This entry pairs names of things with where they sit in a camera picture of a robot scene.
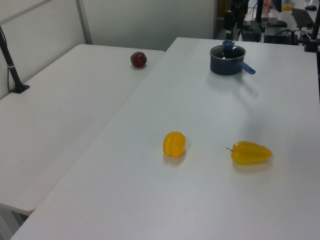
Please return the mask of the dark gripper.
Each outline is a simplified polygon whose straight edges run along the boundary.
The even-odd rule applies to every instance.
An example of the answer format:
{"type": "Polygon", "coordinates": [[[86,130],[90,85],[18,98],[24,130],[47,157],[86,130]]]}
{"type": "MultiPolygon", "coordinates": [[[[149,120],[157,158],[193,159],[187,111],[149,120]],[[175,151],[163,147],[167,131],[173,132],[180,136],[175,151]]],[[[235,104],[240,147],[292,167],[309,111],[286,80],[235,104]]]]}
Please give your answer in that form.
{"type": "MultiPolygon", "coordinates": [[[[249,0],[228,0],[228,2],[231,6],[237,6],[235,13],[236,28],[241,32],[245,18],[245,5],[249,3],[249,0]]],[[[225,11],[223,28],[227,36],[233,33],[234,13],[231,10],[225,11]]]]}

